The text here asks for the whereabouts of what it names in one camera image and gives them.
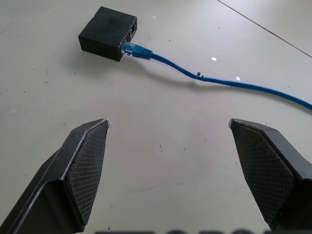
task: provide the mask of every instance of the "white floor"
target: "white floor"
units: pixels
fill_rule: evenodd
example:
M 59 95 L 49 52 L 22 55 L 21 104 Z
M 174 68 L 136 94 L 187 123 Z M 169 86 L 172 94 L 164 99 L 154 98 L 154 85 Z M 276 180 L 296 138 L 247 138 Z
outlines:
M 100 6 L 138 16 L 133 43 L 193 72 L 237 76 L 312 102 L 311 59 L 216 0 L 3 0 L 0 221 L 73 128 L 107 117 L 102 179 L 85 233 L 267 229 L 228 122 L 277 128 L 312 161 L 311 112 L 193 81 L 156 61 L 81 51 L 78 35 Z

